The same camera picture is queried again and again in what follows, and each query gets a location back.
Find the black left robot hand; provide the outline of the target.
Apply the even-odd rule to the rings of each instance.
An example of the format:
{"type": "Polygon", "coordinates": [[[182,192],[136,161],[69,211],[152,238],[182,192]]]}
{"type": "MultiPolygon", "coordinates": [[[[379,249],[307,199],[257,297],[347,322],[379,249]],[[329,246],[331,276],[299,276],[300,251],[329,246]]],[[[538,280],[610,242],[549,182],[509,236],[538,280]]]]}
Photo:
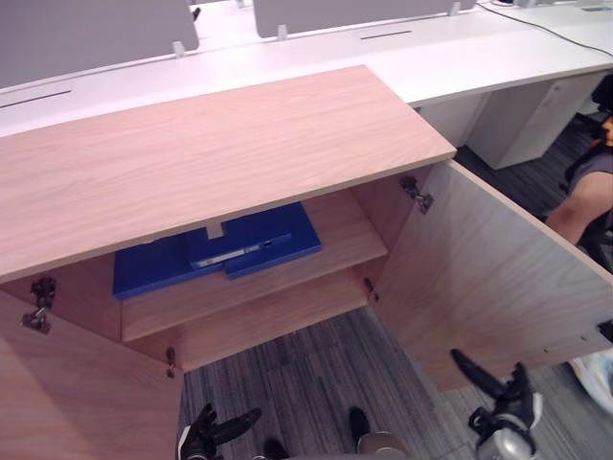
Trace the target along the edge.
{"type": "Polygon", "coordinates": [[[177,458],[222,459],[217,448],[248,432],[261,415],[262,410],[257,407],[219,423],[213,406],[206,403],[197,418],[184,427],[177,443],[177,458]]]}

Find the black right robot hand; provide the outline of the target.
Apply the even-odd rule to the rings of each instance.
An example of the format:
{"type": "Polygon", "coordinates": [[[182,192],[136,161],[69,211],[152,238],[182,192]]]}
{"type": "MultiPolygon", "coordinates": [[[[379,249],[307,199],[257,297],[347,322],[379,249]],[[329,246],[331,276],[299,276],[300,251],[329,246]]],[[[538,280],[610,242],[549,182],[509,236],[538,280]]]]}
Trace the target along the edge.
{"type": "Polygon", "coordinates": [[[494,401],[491,411],[480,406],[468,419],[478,435],[478,456],[521,459],[535,455],[532,428],[542,416],[543,398],[533,391],[525,366],[516,363],[511,379],[501,382],[461,350],[454,348],[450,354],[462,374],[494,401]]]}

